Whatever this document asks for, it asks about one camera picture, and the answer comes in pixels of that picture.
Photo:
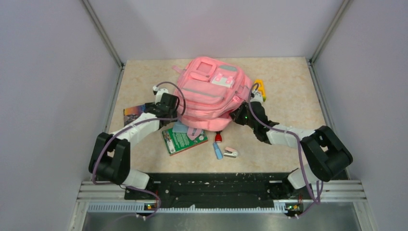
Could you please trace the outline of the Jane Eyre book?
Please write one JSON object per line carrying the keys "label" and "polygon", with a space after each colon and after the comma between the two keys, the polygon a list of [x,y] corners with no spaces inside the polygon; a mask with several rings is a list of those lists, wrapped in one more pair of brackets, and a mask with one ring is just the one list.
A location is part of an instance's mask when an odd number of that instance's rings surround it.
{"label": "Jane Eyre book", "polygon": [[125,108],[123,110],[124,126],[135,121],[144,112],[145,108],[144,104]]}

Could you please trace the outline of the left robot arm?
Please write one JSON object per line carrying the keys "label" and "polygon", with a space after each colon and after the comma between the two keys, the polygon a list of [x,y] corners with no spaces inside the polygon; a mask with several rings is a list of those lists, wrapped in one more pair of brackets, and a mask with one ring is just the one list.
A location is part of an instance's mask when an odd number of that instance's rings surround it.
{"label": "left robot arm", "polygon": [[182,102],[169,93],[158,98],[156,103],[146,103],[139,117],[122,129],[97,136],[89,162],[93,182],[99,177],[116,185],[136,188],[143,199],[152,197],[154,186],[149,183],[149,175],[130,166],[131,150],[151,133],[177,121],[177,109]]}

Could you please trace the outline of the pink student backpack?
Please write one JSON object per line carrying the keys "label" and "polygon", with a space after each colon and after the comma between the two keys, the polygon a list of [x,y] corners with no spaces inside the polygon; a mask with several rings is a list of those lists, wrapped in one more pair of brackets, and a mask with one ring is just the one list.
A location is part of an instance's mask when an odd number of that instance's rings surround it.
{"label": "pink student backpack", "polygon": [[253,81],[238,66],[210,57],[197,57],[185,68],[172,67],[179,77],[178,113],[189,128],[222,131],[232,121],[230,113],[248,99]]}

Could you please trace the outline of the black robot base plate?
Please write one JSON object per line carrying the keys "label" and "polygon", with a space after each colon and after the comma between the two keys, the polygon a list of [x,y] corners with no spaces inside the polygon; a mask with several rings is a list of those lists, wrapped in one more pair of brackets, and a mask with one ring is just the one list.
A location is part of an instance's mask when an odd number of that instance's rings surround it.
{"label": "black robot base plate", "polygon": [[146,189],[163,201],[186,197],[290,198],[316,182],[299,169],[290,173],[151,173]]}

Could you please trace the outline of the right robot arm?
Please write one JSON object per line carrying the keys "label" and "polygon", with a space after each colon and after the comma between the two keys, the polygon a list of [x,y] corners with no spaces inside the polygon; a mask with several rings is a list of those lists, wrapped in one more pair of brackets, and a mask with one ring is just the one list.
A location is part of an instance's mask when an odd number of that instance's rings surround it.
{"label": "right robot arm", "polygon": [[310,130],[273,122],[260,102],[243,103],[230,116],[235,123],[249,126],[259,141],[298,151],[300,167],[282,181],[288,198],[295,198],[312,183],[329,182],[353,163],[349,150],[328,126]]}

